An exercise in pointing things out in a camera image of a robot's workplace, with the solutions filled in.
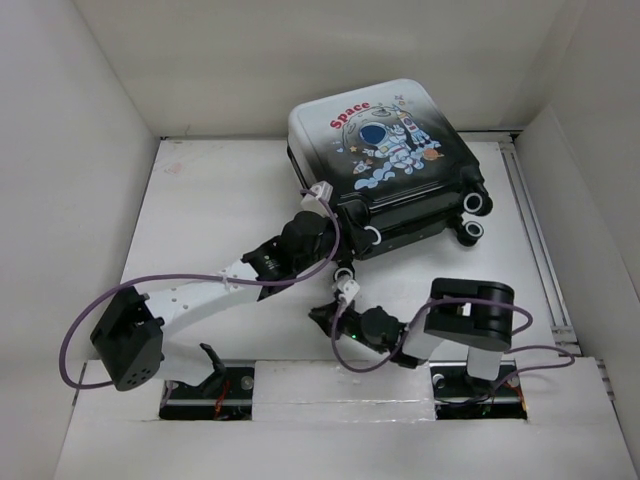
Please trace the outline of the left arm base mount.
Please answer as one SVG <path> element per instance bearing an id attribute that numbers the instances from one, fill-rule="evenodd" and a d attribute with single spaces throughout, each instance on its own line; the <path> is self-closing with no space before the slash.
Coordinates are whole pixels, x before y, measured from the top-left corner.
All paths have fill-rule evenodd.
<path id="1" fill-rule="evenodd" d="M 250 421 L 252 419 L 255 362 L 222 360 L 206 343 L 207 357 L 196 379 L 167 379 L 159 417 L 171 421 Z"/>

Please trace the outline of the black kids suitcase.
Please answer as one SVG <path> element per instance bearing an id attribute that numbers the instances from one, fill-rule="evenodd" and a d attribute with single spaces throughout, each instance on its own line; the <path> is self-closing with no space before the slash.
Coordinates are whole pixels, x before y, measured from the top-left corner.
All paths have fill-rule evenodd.
<path id="1" fill-rule="evenodd" d="M 493 201 L 480 164 L 425 88 L 396 79 L 300 104 L 287 154 L 304 187 L 332 189 L 344 261 L 364 261 L 454 232 L 484 234 Z"/>

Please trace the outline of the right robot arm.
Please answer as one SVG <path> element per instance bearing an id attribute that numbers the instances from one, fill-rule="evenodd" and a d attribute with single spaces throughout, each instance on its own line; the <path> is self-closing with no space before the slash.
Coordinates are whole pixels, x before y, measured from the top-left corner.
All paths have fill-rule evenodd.
<path id="1" fill-rule="evenodd" d="M 325 333 L 338 362 L 353 373 L 369 373 L 393 363 L 415 369 L 427 363 L 445 341 L 467 348 L 462 381 L 483 394 L 499 379 L 503 354 L 511 348 L 515 291 L 492 281 L 437 278 L 426 304 L 403 323 L 382 307 L 362 313 L 348 305 L 345 291 L 332 303 L 313 308 L 309 318 Z M 341 356 L 337 340 L 346 336 L 381 354 L 371 366 L 352 366 Z"/>

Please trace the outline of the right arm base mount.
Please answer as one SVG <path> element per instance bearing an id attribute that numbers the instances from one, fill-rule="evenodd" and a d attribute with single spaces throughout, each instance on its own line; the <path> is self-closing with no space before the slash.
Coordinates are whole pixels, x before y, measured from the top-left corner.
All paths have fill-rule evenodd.
<path id="1" fill-rule="evenodd" d="M 430 364 L 434 411 L 437 420 L 526 420 L 528 417 L 519 378 L 496 387 L 516 371 L 514 361 L 503 361 L 498 378 L 471 377 L 464 362 Z"/>

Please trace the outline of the aluminium rail frame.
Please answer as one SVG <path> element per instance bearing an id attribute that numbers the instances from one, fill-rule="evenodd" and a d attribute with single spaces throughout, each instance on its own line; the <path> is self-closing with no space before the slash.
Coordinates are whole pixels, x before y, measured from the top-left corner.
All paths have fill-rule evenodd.
<path id="1" fill-rule="evenodd" d="M 484 236 L 466 248 L 452 233 L 360 262 L 362 307 L 380 305 L 403 321 L 437 277 L 495 280 L 515 290 L 533 324 L 515 337 L 521 365 L 580 354 L 534 212 L 504 132 L 466 132 L 494 203 Z M 282 139 L 169 139 L 161 142 L 140 216 L 130 271 L 213 274 L 276 235 L 298 211 L 300 184 Z M 238 307 L 184 331 L 182 342 L 213 338 L 230 358 L 326 360 L 328 339 L 308 319 L 326 302 L 321 273 L 262 304 Z"/>

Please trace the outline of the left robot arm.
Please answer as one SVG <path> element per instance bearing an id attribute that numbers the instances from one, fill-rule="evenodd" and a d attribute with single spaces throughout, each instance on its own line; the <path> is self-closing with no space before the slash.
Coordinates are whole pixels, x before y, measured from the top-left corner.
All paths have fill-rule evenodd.
<path id="1" fill-rule="evenodd" d="M 230 308 L 260 302 L 311 278 L 331 262 L 340 244 L 333 214 L 301 211 L 282 232 L 215 275 L 175 274 L 177 286 L 141 293 L 121 287 L 90 335 L 118 391 L 153 378 L 170 353 L 165 340 Z"/>

